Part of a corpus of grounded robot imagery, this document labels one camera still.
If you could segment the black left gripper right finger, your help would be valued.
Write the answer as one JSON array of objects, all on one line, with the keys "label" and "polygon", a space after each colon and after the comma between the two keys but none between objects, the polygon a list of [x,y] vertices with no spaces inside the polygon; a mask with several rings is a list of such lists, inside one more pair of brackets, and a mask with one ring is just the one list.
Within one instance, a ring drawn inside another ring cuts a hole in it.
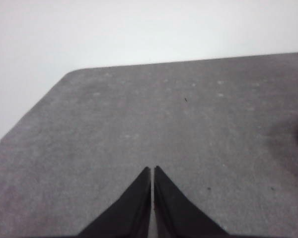
[{"label": "black left gripper right finger", "polygon": [[172,236],[229,235],[195,206],[159,166],[154,169],[154,204]]}]

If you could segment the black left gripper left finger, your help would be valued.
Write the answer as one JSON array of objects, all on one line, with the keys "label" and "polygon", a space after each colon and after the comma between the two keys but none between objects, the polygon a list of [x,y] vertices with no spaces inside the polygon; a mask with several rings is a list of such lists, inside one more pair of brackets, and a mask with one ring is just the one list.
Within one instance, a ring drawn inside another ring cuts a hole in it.
[{"label": "black left gripper left finger", "polygon": [[147,236],[151,211],[151,174],[145,167],[117,201],[79,236]]}]

